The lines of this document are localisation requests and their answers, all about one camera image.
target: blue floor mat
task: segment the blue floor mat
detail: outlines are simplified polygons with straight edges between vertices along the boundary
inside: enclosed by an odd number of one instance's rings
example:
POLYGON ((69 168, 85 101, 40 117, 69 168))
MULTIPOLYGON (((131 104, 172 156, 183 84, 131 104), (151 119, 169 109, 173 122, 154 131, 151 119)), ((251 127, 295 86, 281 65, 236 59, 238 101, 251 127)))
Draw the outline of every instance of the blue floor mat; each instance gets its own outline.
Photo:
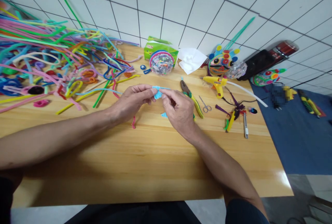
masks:
MULTIPOLYGON (((262 87, 251 87, 258 97, 268 96, 262 87)), ((303 91, 326 117, 309 114, 298 94, 280 111, 273 108, 270 97, 264 100, 269 107, 259 103, 260 110, 287 174, 332 174, 332 125, 328 122, 332 120, 332 98, 303 91)))

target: forearm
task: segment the forearm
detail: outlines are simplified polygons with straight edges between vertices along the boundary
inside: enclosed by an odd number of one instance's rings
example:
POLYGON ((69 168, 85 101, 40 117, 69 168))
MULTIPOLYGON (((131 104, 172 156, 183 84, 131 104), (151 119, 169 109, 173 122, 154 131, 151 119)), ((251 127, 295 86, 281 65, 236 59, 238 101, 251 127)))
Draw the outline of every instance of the forearm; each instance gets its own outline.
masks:
POLYGON ((109 109, 25 129, 0 139, 0 170, 44 161, 116 125, 109 109))
POLYGON ((258 197, 254 186, 240 164, 206 136, 198 126, 195 125, 194 131, 184 138, 198 150, 214 178, 221 184, 224 193, 231 190, 241 198, 253 199, 258 197))

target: person's left hand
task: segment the person's left hand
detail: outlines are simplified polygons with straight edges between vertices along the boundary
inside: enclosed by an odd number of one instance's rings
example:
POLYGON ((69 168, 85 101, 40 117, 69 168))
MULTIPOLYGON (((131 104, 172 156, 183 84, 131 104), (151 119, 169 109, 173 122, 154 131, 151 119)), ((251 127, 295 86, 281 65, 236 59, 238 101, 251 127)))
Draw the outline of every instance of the person's left hand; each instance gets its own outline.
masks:
POLYGON ((157 92, 156 88, 152 88, 148 84, 130 86, 119 100, 106 111, 110 113, 112 118, 115 117, 117 124, 124 123, 135 116, 143 104, 147 103, 150 105, 151 101, 155 102, 156 100, 153 96, 157 92))

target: small scissors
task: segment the small scissors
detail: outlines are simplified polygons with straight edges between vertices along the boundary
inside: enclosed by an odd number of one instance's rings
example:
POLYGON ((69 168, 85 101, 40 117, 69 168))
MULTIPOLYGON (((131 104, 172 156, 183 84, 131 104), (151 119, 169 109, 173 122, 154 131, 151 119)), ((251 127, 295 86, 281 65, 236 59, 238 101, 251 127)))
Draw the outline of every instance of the small scissors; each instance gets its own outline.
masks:
POLYGON ((209 111, 212 111, 212 107, 211 106, 207 106, 205 103, 204 103, 204 101, 203 101, 203 99, 200 97, 200 99, 201 99, 201 101, 202 101, 202 103, 203 103, 203 105, 204 105, 204 107, 203 107, 203 112, 205 112, 205 113, 208 113, 209 111))

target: tissue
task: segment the tissue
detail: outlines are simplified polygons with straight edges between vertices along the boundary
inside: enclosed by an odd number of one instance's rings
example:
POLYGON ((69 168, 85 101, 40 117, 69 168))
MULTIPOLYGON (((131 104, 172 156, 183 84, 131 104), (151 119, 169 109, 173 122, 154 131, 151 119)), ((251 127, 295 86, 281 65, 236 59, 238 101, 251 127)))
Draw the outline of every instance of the tissue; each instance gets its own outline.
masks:
POLYGON ((181 60, 179 65, 186 74, 196 71, 207 58, 206 55, 194 48, 180 49, 177 57, 181 60))

